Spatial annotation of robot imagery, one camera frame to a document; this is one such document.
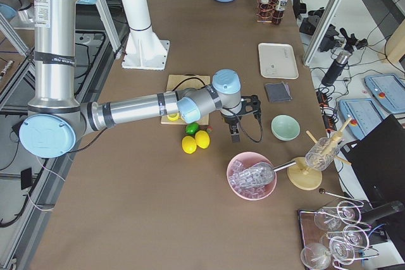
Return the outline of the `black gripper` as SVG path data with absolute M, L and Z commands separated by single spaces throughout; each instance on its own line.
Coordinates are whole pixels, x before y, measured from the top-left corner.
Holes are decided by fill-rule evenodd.
M 220 112 L 224 122 L 229 126 L 232 143 L 240 142 L 240 134 L 237 125 L 240 122 L 241 116 L 234 113 L 232 110 L 225 108 L 221 109 Z

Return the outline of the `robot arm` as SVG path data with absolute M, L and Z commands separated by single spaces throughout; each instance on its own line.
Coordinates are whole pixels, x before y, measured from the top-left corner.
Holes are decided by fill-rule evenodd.
M 201 89 L 158 93 L 125 101 L 80 103 L 74 94 L 75 17 L 81 0 L 34 0 L 35 96 L 19 138 L 32 154 L 55 158 L 84 135 L 131 121 L 179 114 L 187 123 L 220 111 L 239 118 L 246 102 L 238 74 L 216 72 Z

